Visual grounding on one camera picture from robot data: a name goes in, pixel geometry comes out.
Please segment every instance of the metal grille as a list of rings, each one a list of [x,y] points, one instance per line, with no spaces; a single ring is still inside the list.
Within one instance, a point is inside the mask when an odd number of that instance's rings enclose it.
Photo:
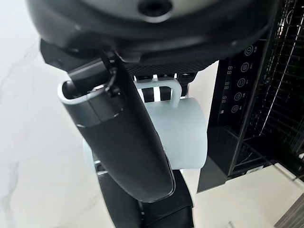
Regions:
[[[251,128],[304,153],[304,1],[286,0],[259,87]]]

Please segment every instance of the black appliance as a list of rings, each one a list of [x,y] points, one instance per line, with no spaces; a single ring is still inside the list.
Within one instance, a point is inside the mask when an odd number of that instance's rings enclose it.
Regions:
[[[304,177],[304,2],[281,4],[270,31],[219,62],[208,155],[226,179],[277,162]]]

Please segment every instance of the ceramic mug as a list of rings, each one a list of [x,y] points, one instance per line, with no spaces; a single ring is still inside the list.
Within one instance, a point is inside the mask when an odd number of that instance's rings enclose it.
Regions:
[[[134,82],[137,89],[167,86],[169,101],[145,103],[173,170],[203,167],[207,157],[205,117],[195,98],[181,97],[181,85],[174,78]]]

